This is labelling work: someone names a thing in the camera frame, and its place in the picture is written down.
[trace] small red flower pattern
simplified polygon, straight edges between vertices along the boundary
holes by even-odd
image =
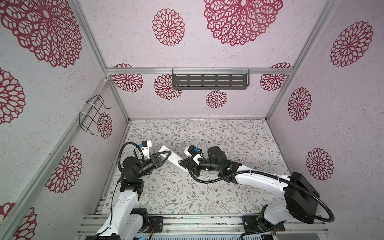
[[[0,224],[4,221],[14,205],[15,203],[7,202],[6,204],[0,206]]]
[[[0,16],[20,46],[38,60],[66,68],[80,58],[81,33],[66,0],[0,0]]]
[[[288,101],[289,116],[295,121],[303,120],[310,112],[311,103],[311,95],[307,89],[296,89]]]
[[[169,8],[157,12],[152,21],[152,29],[156,38],[165,46],[180,43],[185,33],[183,18]]]
[[[108,113],[102,113],[97,121],[97,130],[102,138],[108,138],[112,133],[112,120]]]
[[[266,32],[283,0],[204,0],[207,28],[221,43],[244,45]]]
[[[13,240],[31,240],[35,235],[35,230],[37,226],[37,214],[35,213],[35,208],[31,207],[28,215],[25,216],[21,225],[17,228],[15,234],[13,235]]]
[[[183,92],[183,90],[173,89],[172,76],[169,74],[158,76],[154,82],[153,87],[155,88],[157,95],[168,100],[178,98]]]
[[[68,191],[79,179],[83,167],[82,161],[79,150],[70,146],[45,186],[55,193]]]
[[[129,64],[119,63],[115,68],[133,68]],[[117,87],[127,92],[136,92],[143,87],[143,78],[141,74],[115,74],[111,75],[113,82]]]
[[[289,63],[278,63],[272,66],[273,68],[290,68]],[[284,74],[264,74],[260,79],[260,86],[267,90],[273,91],[279,89],[283,84],[287,75]]]
[[[307,155],[307,168],[318,180],[327,180],[333,174],[333,161],[324,149],[314,148]]]
[[[331,49],[331,61],[338,67],[345,67],[363,56],[372,42],[372,26],[360,21],[344,29]]]
[[[211,108],[220,108],[226,104],[227,100],[228,96],[225,92],[214,90],[207,95],[205,102]]]
[[[25,95],[19,81],[0,68],[0,125],[18,118],[25,106]]]

